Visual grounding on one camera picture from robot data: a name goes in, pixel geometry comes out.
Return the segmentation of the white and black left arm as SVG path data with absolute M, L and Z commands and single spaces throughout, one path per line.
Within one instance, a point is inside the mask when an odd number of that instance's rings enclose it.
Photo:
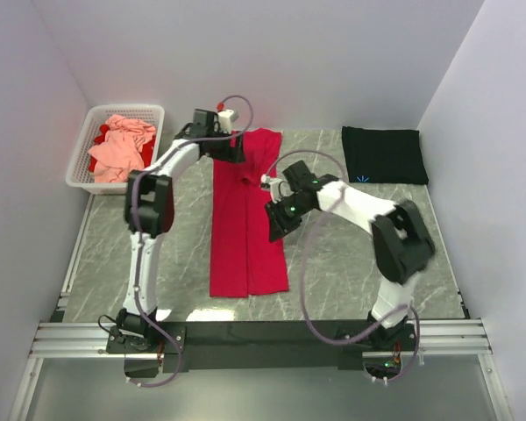
M 156 282 L 161 245 L 174 222 L 174 183 L 202 157 L 240 163 L 245 160 L 243 136 L 233 136 L 238 113 L 223 105 L 216 112 L 196 109 L 193 121 L 175 136 L 158 160 L 131 172 L 124 220 L 131 233 L 129 283 L 111 337 L 145 353 L 163 341 L 156 325 Z

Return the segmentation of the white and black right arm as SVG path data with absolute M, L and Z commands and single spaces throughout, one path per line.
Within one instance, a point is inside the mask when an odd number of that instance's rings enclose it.
M 416 313 L 411 304 L 414 290 L 436 253 L 421 212 L 409 200 L 396 203 L 361 192 L 335 175 L 317 176 L 304 161 L 292 164 L 283 174 L 282 178 L 269 173 L 260 177 L 260 187 L 271 197 L 265 206 L 270 241 L 296 230 L 302 216 L 321 211 L 324 218 L 342 218 L 370 235 L 380 271 L 378 295 L 363 332 L 346 339 L 327 338 L 304 312 L 306 325 L 328 345 L 347 346 L 368 339 L 374 348 L 388 349 L 398 339 L 408 315 Z

